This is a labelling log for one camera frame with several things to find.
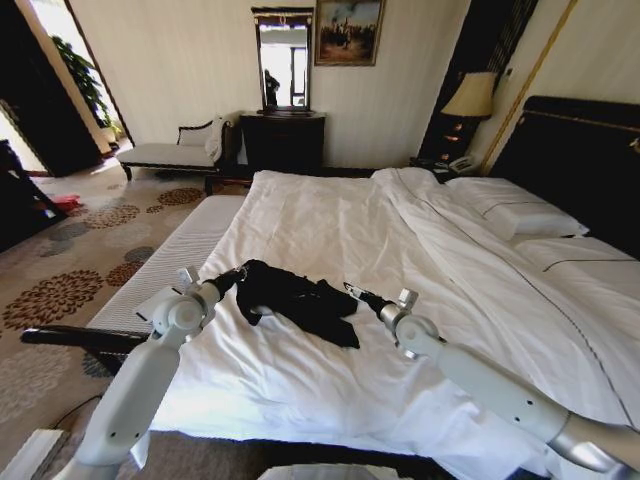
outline picture frame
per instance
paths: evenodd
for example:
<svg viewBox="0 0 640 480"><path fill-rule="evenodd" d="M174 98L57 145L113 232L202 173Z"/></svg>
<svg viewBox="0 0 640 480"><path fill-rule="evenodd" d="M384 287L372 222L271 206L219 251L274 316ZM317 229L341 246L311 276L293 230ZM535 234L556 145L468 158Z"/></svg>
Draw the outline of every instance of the picture frame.
<svg viewBox="0 0 640 480"><path fill-rule="evenodd" d="M376 64L385 0L316 0L316 66Z"/></svg>

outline red object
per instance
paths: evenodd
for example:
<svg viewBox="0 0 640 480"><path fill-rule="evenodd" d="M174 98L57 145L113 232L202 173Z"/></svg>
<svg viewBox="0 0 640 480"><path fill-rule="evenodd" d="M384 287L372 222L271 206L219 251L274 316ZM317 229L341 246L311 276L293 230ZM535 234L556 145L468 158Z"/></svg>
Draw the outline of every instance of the red object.
<svg viewBox="0 0 640 480"><path fill-rule="evenodd" d="M70 212L81 205L78 201L79 198L80 195L56 195L51 200L63 212Z"/></svg>

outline door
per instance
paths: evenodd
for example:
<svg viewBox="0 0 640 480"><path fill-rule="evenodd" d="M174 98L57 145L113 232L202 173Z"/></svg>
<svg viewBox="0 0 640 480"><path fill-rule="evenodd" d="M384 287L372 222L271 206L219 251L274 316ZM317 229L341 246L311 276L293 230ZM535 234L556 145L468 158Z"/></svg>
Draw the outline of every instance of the door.
<svg viewBox="0 0 640 480"><path fill-rule="evenodd" d="M0 102L49 173L101 161L100 150L14 1L0 2Z"/></svg>

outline telephone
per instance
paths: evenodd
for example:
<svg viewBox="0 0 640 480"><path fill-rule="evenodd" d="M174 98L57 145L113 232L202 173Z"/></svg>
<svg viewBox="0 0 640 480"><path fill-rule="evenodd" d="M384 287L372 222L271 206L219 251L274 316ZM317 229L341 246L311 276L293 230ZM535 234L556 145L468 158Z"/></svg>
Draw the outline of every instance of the telephone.
<svg viewBox="0 0 640 480"><path fill-rule="evenodd" d="M473 157L468 155L466 157L460 157L449 164L449 169L457 175L469 175L478 168Z"/></svg>

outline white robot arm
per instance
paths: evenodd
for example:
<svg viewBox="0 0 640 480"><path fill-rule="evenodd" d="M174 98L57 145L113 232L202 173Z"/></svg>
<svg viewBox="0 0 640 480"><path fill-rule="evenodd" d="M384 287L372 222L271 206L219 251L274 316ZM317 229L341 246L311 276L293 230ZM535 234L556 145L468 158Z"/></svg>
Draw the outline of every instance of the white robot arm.
<svg viewBox="0 0 640 480"><path fill-rule="evenodd" d="M571 412L493 360L463 345L447 343L431 320L411 312L416 292L404 289L394 303L348 283L345 287L376 312L405 355L427 355L447 378L507 422L577 465L596 472L618 468L619 478L640 478L638 431Z"/></svg>
<svg viewBox="0 0 640 480"><path fill-rule="evenodd" d="M178 369L180 346L213 319L215 305L242 270L197 283L193 267L180 272L188 280L184 295L171 295L153 308L153 333L134 348L96 407L75 456L57 480L114 479L134 447L146 460L147 430Z"/></svg>
<svg viewBox="0 0 640 480"><path fill-rule="evenodd" d="M180 361L178 349L213 319L215 305L237 281L242 268L197 283L190 267L184 295L154 304L154 331L129 354L93 412L74 458L58 480L114 479L130 450L146 456L147 430ZM507 422L532 433L568 460L598 472L618 471L619 478L640 478L640 433L581 417L522 378L473 350L447 343L429 319L413 315L417 294L403 290L398 303L345 283L365 301L410 357L428 355L443 374Z"/></svg>

